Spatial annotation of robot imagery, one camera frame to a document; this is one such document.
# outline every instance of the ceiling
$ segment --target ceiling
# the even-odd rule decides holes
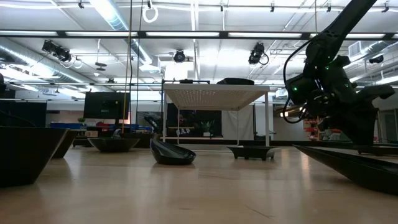
[[[90,7],[89,1],[83,1],[84,9],[77,6],[79,1],[74,0],[55,0],[55,1],[0,1],[0,4],[12,4],[20,6],[74,6],[66,9],[16,9],[10,7],[0,7],[1,29],[16,30],[111,30],[108,23],[101,17],[97,10]],[[339,14],[337,11],[320,11],[315,15],[314,0],[275,0],[275,11],[269,12],[270,1],[255,0],[224,0],[225,8],[232,10],[220,11],[220,0],[198,0],[200,12],[196,30],[223,30],[233,31],[261,31],[261,32],[319,32],[328,26]],[[327,0],[318,0],[316,4],[325,8]],[[125,21],[129,20],[130,1],[115,1],[119,6],[122,17]],[[132,30],[192,30],[192,20],[190,4],[191,1],[183,0],[163,0],[152,1],[154,6],[178,7],[183,10],[164,9],[159,7],[159,16],[156,21],[148,23],[141,19],[141,1],[133,1],[132,9]],[[343,8],[349,0],[332,0],[332,8]],[[374,10],[382,10],[385,1],[377,1]],[[390,0],[391,9],[398,7],[398,0]],[[311,12],[285,12],[278,10],[278,7],[290,8],[291,10],[311,9]],[[369,12],[354,28],[353,32],[397,32],[398,24],[396,18],[398,12],[388,11],[386,13]],[[153,11],[148,11],[148,18],[153,17]],[[26,47],[43,57],[56,62],[56,58],[43,52],[43,38],[10,38],[19,45]],[[122,39],[102,39],[98,51],[98,40],[96,39],[52,39],[56,44],[70,49],[70,52],[77,56],[84,63],[79,69],[71,67],[70,70],[83,75],[96,82],[105,82],[109,78],[123,83],[126,77],[127,68],[127,43]],[[250,51],[257,42],[262,42],[266,47],[269,56],[269,63],[265,66],[249,66],[248,57]],[[347,55],[348,46],[354,41],[345,41],[340,48],[339,54]],[[197,40],[196,50],[198,50],[199,79],[217,82],[226,77],[250,78],[257,84],[282,80],[282,70],[278,69],[285,62],[286,58],[303,41],[292,40],[219,40],[219,39],[200,39]],[[189,58],[195,58],[195,46],[192,39],[141,39],[140,45],[151,55],[159,56],[162,67],[170,65],[172,56],[176,50],[183,50]],[[389,52],[387,61],[395,62],[396,53]],[[294,58],[287,68],[288,76],[292,77],[300,73],[303,69],[305,56],[299,55]],[[95,68],[95,62],[106,63],[106,71],[99,72]],[[188,77],[194,79],[195,72],[193,62],[184,62],[188,68]],[[369,69],[377,69],[382,65],[369,65]],[[355,77],[364,72],[364,62],[349,68],[349,77]],[[138,70],[138,61],[132,62],[132,72],[127,71],[128,76],[132,73],[134,82],[139,76],[139,82],[160,82],[161,74],[141,72]],[[124,87],[110,87],[112,90],[121,90]]]

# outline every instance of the black angular planter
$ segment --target black angular planter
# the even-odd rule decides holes
[[[55,151],[52,159],[61,159],[65,156],[68,149],[72,145],[73,141],[76,138],[76,135],[79,131],[68,130],[67,134],[65,135],[63,141],[59,145],[58,149]]]
[[[101,152],[128,152],[139,141],[128,138],[88,138],[88,140]]]
[[[0,187],[33,184],[66,129],[0,127]]]
[[[189,165],[197,156],[189,149],[155,139],[150,142],[150,150],[155,160],[165,165]]]
[[[228,147],[233,153],[235,159],[238,157],[244,157],[244,159],[249,158],[260,158],[266,161],[268,157],[274,158],[276,147],[267,146],[244,146],[244,147]]]
[[[364,188],[398,195],[398,164],[311,147],[294,147]]]

